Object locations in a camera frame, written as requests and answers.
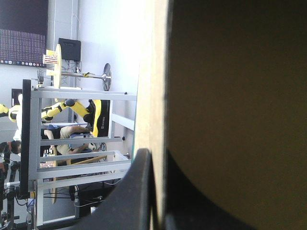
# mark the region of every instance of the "monitor screen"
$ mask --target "monitor screen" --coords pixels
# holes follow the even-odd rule
[[[44,67],[48,0],[0,0],[0,64]]]

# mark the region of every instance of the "yellow robot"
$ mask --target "yellow robot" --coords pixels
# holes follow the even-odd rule
[[[20,105],[14,105],[12,108],[8,108],[3,104],[0,104],[0,117],[8,116],[12,122],[16,123],[17,112],[20,110]]]
[[[64,102],[42,109],[41,117],[46,121],[51,121],[63,110],[71,108],[89,124],[94,137],[106,137],[108,135],[110,101],[89,100],[89,103],[89,106],[85,108],[76,99],[66,99]],[[20,105],[15,105],[9,109],[0,104],[0,117],[8,116],[12,122],[16,122],[17,113],[20,109]]]

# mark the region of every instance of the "metal frame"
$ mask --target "metal frame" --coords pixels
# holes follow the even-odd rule
[[[68,138],[41,140],[40,130],[42,128],[40,111],[42,108],[42,98],[75,98],[75,99],[98,99],[110,100],[110,119],[108,137],[103,138]],[[130,167],[131,161],[123,156],[119,151],[90,152],[73,154],[70,156],[53,156],[40,157],[40,147],[46,145],[59,144],[83,144],[98,142],[118,142],[123,141],[122,137],[114,137],[114,123],[118,123],[131,130],[134,128],[134,121],[125,117],[113,114],[113,100],[136,101],[136,95],[127,94],[126,92],[106,92],[106,91],[84,91],[74,89],[51,89],[38,88],[31,91],[30,103],[30,141],[29,141],[29,189],[28,191],[36,191],[36,225],[40,226],[44,223],[52,221],[43,221],[43,194],[44,189],[58,188],[75,184],[87,184],[98,181],[122,178]],[[114,156],[119,161],[104,161],[99,163],[68,165],[53,168],[40,168],[40,162],[44,161],[60,161],[68,159],[77,159],[95,156]],[[99,175],[89,175],[76,177],[71,179],[56,180],[44,182],[46,178],[75,176],[88,173],[103,173]]]

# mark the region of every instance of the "round metal disc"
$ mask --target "round metal disc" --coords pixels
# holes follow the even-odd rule
[[[105,64],[103,75],[106,74],[107,78],[102,79],[104,85],[104,91],[109,91],[112,81],[112,69],[109,63]]]

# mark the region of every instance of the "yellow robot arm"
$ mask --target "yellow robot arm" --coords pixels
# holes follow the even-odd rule
[[[5,105],[0,104],[0,117],[8,115],[9,115],[9,109]]]
[[[52,106],[46,107],[42,110],[42,119],[46,121],[51,121],[53,117],[61,113],[67,106],[64,102],[56,103]]]
[[[65,100],[65,104],[75,111],[78,115],[84,118],[85,115],[89,114],[90,112],[76,99],[67,99]]]
[[[82,118],[89,114],[88,110],[77,100],[67,99],[65,102],[59,102],[52,106],[46,107],[42,110],[42,119],[51,121],[56,115],[61,113],[64,109],[71,108]]]
[[[14,105],[12,108],[9,109],[9,119],[12,122],[17,122],[16,118],[17,118],[17,113],[18,111],[21,109],[20,105]]]

